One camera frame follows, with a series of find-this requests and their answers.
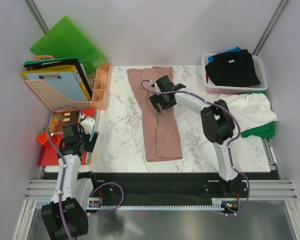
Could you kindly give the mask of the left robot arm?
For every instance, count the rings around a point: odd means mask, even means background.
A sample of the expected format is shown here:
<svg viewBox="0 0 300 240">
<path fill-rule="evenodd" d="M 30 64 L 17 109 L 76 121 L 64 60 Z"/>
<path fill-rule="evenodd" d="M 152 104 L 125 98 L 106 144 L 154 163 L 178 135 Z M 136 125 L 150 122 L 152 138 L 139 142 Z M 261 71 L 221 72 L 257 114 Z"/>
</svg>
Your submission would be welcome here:
<svg viewBox="0 0 300 240">
<path fill-rule="evenodd" d="M 91 117 L 64 125 L 62 132 L 57 148 L 56 188 L 50 203 L 41 208 L 40 214 L 50 239 L 73 240 L 88 233 L 88 198 L 100 191 L 91 172 L 79 173 L 83 154 L 94 150 L 99 134 Z"/>
</svg>

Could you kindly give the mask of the pink t shirt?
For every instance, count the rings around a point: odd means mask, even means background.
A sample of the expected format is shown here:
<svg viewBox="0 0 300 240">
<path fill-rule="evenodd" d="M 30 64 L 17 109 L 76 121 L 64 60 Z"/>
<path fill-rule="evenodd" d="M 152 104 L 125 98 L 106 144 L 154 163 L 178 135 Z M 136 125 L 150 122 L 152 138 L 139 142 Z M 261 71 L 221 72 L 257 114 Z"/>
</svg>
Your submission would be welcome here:
<svg viewBox="0 0 300 240">
<path fill-rule="evenodd" d="M 127 70 L 128 81 L 141 109 L 142 130 L 147 162 L 164 162 L 183 158 L 180 134 L 172 108 L 157 114 L 149 97 L 151 94 L 141 86 L 142 80 L 155 82 L 168 76 L 173 80 L 171 66 L 151 68 L 131 68 Z"/>
</svg>

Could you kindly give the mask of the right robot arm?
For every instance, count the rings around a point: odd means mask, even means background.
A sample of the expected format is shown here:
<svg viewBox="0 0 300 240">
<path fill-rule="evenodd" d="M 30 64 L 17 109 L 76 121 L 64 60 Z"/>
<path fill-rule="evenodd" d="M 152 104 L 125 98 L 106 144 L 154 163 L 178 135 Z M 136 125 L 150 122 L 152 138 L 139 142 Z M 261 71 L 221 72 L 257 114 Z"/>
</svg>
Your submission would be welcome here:
<svg viewBox="0 0 300 240">
<path fill-rule="evenodd" d="M 203 134 L 215 150 L 219 175 L 218 182 L 204 184 L 205 193 L 211 196 L 247 197 L 250 190 L 247 176 L 236 169 L 231 152 L 231 143 L 238 139 L 234 136 L 234 130 L 239 130 L 240 125 L 226 102 L 222 99 L 215 102 L 205 100 L 185 85 L 173 84 L 166 75 L 147 83 L 151 87 L 148 90 L 151 93 L 149 101 L 157 114 L 181 105 L 200 116 Z"/>
</svg>

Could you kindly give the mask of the white t shirt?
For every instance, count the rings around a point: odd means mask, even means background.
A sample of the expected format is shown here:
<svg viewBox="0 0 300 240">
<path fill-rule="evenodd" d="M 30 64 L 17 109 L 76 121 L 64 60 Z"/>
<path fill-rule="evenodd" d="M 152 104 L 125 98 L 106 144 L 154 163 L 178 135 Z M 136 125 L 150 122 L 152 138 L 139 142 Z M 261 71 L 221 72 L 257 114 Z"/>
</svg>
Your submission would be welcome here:
<svg viewBox="0 0 300 240">
<path fill-rule="evenodd" d="M 272 138 L 275 134 L 277 115 L 271 109 L 271 103 L 263 92 L 219 96 L 228 106 L 240 126 L 241 136 Z"/>
</svg>

